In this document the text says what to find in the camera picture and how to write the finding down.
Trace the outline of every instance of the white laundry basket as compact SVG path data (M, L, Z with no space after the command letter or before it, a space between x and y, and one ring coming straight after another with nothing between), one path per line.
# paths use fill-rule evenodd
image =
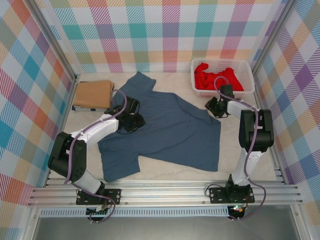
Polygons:
M255 91L255 82L252 75L249 63L242 59L226 59L226 58L195 58L191 61L191 83L195 94L203 98L219 98L219 93L215 90L200 90L196 89L195 69L201 64L206 63L209 68L204 70L206 73L219 73L226 68L232 68L236 78L241 83L244 91L233 91L236 99L241 99L246 94L251 94Z

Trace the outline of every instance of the black cable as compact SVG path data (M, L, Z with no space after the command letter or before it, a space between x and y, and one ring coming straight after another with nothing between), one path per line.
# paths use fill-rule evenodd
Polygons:
M206 197L208 197L208 198L210 198L210 196L207 195L207 191L208 191L208 189L209 189L212 185L216 185L216 186L222 188L222 186L220 186L220 185L218 185L218 184L215 184L215 183L212 183L212 184L210 184L209 186L207 186L206 189L205 189L205 191L204 191L204 195L205 195Z

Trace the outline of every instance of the purple cable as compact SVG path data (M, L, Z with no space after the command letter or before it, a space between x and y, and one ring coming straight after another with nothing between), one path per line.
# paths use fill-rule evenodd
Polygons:
M118 89L115 89L112 91L112 93L114 92L119 92L123 95L124 97L124 105L123 105L123 108L118 112L116 113L115 115L113 116L110 116L110 117L106 117L102 120L98 120L98 121L95 121L94 123L91 123L89 126L87 126L85 129L83 129L77 136L75 136L75 138L73 139L71 145L70 145L70 149L69 149L69 159L68 159L68 174L66 176L66 180L64 181L64 184L67 184L70 180L70 177L71 177L71 167L72 167L72 153L73 153L73 149L74 149L74 145L75 145L75 142L77 141L77 139L82 135L84 134L86 131L88 131L90 128L94 127L95 125L101 123L101 122L105 122L105 121L108 121L110 119L114 119L116 116L120 115L125 109L126 109L126 106L127 106L127 97L125 95L125 93L121 90L118 90Z
M89 195L94 196L94 197L97 197L97 198L106 199L106 200L109 200L109 201L112 202L113 208L112 208L112 211L109 213L109 215L108 215L108 216L105 216L105 217L104 217L102 220L100 220L100 221L93 221L92 218L91 218L91 216L92 216L92 213L91 213L91 214L89 215L89 219L90 219L91 223L95 223L95 224L103 223L104 221L108 220L108 219L111 217L112 214L114 214L114 212L115 212L115 210L116 210L116 203L115 203L115 201L114 201L112 198L107 197L107 196L101 196L101 195L97 195L97 194L91 193L91 192L89 192L89 191L87 191L87 190L79 187L78 185L74 184L73 182L72 182L71 184L72 184L73 186L75 186L76 188L81 189L81 190L82 190L83 192L85 192L86 194L89 194Z
M254 113L255 113L255 123L254 123L254 131L253 131L252 143L251 143L251 145L250 145L249 151L247 152L247 154L246 154L246 156L245 156L243 170L244 170L244 174L245 174L246 178L248 179L248 181L249 181L252 185L255 185L255 186L257 186L257 187L259 187L259 188L261 188L261 189L263 190L263 199L262 199L261 204L257 207L257 209L256 209L254 212L250 213L249 215L244 216L243 218L235 218L235 217L233 217L233 216L230 216L232 219L245 220L245 219L250 218L252 215L254 215L256 212L258 212L258 211L261 209L261 207L262 207L262 205L265 203L266 197L267 197L267 191L266 191L266 189L265 189L262 185L259 185L259 184L255 183L255 182L253 182L253 181L250 179L250 177L249 177L249 175L248 175L248 172L247 172L247 163L248 163L248 160L249 160L249 156L250 156L250 154L251 154L251 152L252 152L252 150L253 150L253 148L254 148L254 145L255 145L255 142L256 142L256 138L257 138L259 114L258 114L257 109L256 109L255 107L251 106L250 104L248 104L248 103L246 103L246 102L244 102L244 101L242 101L242 100L238 100L238 99L229 97L229 96L224 95L223 93L221 93L221 92L218 90L217 86L216 86L216 82L217 82L218 79L224 79L224 80L227 81L228 84L229 84L229 81L228 81L228 79L227 79L226 77L224 77L224 76L218 76L218 77L214 80L214 82L213 82L213 85L214 85L215 90L216 90L222 97L224 97L224 98L226 98L226 99L229 99L229 100L231 100L231 101L238 102L238 103L240 103L240 104L242 104L242 105L244 105L244 106L252 109L252 110L254 111Z

